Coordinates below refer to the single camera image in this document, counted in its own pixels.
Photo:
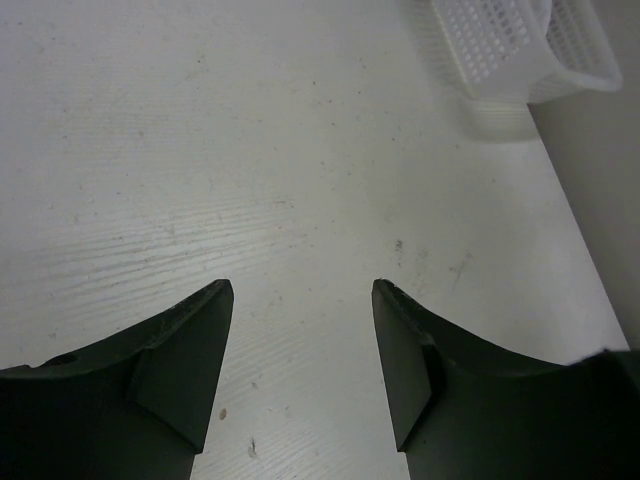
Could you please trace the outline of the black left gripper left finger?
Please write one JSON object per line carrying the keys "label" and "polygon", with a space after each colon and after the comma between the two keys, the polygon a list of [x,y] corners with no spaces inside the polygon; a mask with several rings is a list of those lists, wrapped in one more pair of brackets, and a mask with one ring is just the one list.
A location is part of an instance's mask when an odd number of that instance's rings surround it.
{"label": "black left gripper left finger", "polygon": [[187,479],[202,453],[234,293],[217,280],[44,364],[1,373],[5,479]]}

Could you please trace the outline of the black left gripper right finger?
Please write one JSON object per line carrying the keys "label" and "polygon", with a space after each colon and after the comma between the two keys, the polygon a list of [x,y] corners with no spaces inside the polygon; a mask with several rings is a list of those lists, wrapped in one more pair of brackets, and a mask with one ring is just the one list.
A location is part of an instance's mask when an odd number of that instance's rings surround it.
{"label": "black left gripper right finger", "polygon": [[635,479],[639,355],[519,354],[372,288],[395,443],[414,479]]}

